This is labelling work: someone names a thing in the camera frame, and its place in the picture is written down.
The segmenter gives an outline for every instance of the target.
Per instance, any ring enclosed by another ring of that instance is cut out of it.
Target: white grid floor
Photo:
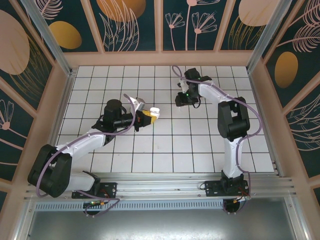
[[[180,66],[184,73],[194,66]],[[257,109],[250,81],[242,66],[196,66],[202,76],[231,96],[241,96]],[[147,127],[117,136],[112,142],[73,163],[72,169],[93,173],[213,173],[224,165],[224,141],[217,126],[217,106],[205,102],[198,109],[176,107],[180,88],[169,66],[80,66],[69,98],[58,144],[85,134],[95,124],[110,99],[139,97],[145,109],[160,109],[160,118]],[[249,111],[250,130],[259,127]],[[243,145],[242,168],[274,172],[263,131]]]

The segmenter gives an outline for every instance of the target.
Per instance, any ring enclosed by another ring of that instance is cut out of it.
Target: yellow circle
[[[101,11],[110,19],[116,22],[129,22],[132,20],[125,11],[124,5],[130,14],[133,11],[136,18],[139,18],[146,9],[146,0],[96,0]]]
[[[55,21],[49,26],[59,46],[65,49],[76,49],[82,43],[78,30],[65,21]]]
[[[21,74],[30,57],[28,35],[10,14],[0,10],[0,69],[11,75]]]
[[[292,52],[282,53],[275,64],[274,78],[280,88],[289,87],[298,72],[298,59]]]
[[[241,0],[239,18],[245,25],[264,26],[269,22],[279,0]]]

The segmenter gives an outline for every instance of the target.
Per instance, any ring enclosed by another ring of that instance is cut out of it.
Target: purple cable
[[[181,72],[180,68],[179,68],[177,65],[173,65],[171,68],[172,68],[172,71],[174,72],[174,74],[175,74],[177,77],[179,77],[181,80],[186,81],[186,82],[190,82],[190,83],[199,84],[198,81],[189,80],[189,79],[186,79],[185,77],[183,77],[183,76],[182,76],[182,72]],[[237,143],[236,148],[235,148],[235,162],[236,162],[236,166],[238,167],[238,169],[239,169],[241,172],[248,174],[248,186],[249,186],[249,196],[250,196],[250,193],[251,193],[251,188],[250,188],[250,186],[251,186],[250,172],[249,172],[249,171],[246,171],[246,170],[243,170],[243,169],[239,166],[239,147],[240,147],[240,143],[241,143],[242,141],[244,141],[244,140],[246,140],[246,139],[248,139],[248,138],[251,138],[251,137],[257,135],[257,134],[261,131],[261,129],[262,129],[262,120],[261,120],[259,114],[256,112],[256,110],[254,110],[251,106],[249,106],[248,104],[246,104],[246,103],[244,103],[244,102],[242,102],[242,101],[239,101],[238,99],[235,99],[235,98],[232,97],[232,96],[229,96],[228,94],[226,94],[224,91],[222,91],[222,90],[221,90],[219,87],[217,87],[216,85],[210,84],[210,83],[208,83],[208,82],[201,82],[201,84],[208,85],[208,86],[216,89],[219,93],[221,93],[221,94],[222,94],[223,96],[225,96],[226,98],[228,98],[228,99],[230,99],[230,100],[233,100],[233,101],[235,101],[236,103],[241,104],[241,105],[245,106],[246,108],[250,109],[250,110],[257,116],[257,118],[258,118],[258,120],[259,120],[259,129],[258,129],[255,133],[253,133],[253,134],[251,134],[251,135],[247,135],[247,136],[241,138],[240,141]]]
[[[107,136],[117,136],[117,135],[122,135],[122,134],[124,134],[124,133],[126,133],[126,132],[128,132],[128,131],[130,130],[130,128],[134,125],[135,119],[136,119],[135,105],[134,105],[134,103],[131,101],[130,97],[129,97],[127,94],[124,94],[123,96],[129,100],[129,102],[130,102],[130,104],[131,104],[131,108],[133,109],[133,113],[132,113],[133,118],[132,118],[132,122],[131,122],[130,126],[129,126],[127,129],[125,129],[124,131],[122,131],[122,132],[111,133],[111,132],[100,132],[100,131],[99,131],[99,132],[89,133],[89,134],[83,135],[83,136],[75,139],[74,141],[70,142],[69,144],[67,144],[66,146],[64,146],[64,147],[61,148],[60,150],[58,150],[55,154],[53,154],[53,155],[49,158],[48,162],[44,165],[44,167],[43,167],[43,169],[42,169],[42,171],[41,171],[41,173],[40,173],[40,175],[39,175],[39,179],[38,179],[38,181],[37,181],[37,183],[36,183],[36,188],[35,188],[36,195],[37,195],[39,198],[43,198],[43,197],[45,197],[45,196],[48,195],[47,193],[44,194],[44,195],[41,195],[41,194],[40,194],[40,184],[41,184],[42,178],[43,178],[43,176],[44,176],[47,168],[49,167],[50,163],[51,163],[51,162],[55,159],[55,157],[56,157],[58,154],[60,154],[62,151],[70,148],[70,146],[74,145],[75,143],[77,143],[77,142],[79,142],[80,140],[85,139],[85,138],[90,138],[90,137],[92,137],[92,136],[101,135],[101,134],[102,134],[102,135],[107,135]],[[83,195],[86,195],[86,196],[88,196],[88,197],[90,197],[90,198],[99,199],[99,200],[102,200],[102,201],[117,200],[116,203],[114,203],[113,205],[111,205],[108,209],[104,210],[102,213],[99,213],[99,215],[102,215],[102,214],[108,212],[111,208],[113,208],[113,207],[120,201],[120,199],[118,199],[118,198],[103,198],[103,197],[93,196],[93,195],[87,194],[87,193],[85,193],[84,191],[81,191],[81,190],[77,190],[77,192],[78,192],[78,193],[81,193],[81,194],[83,194]]]

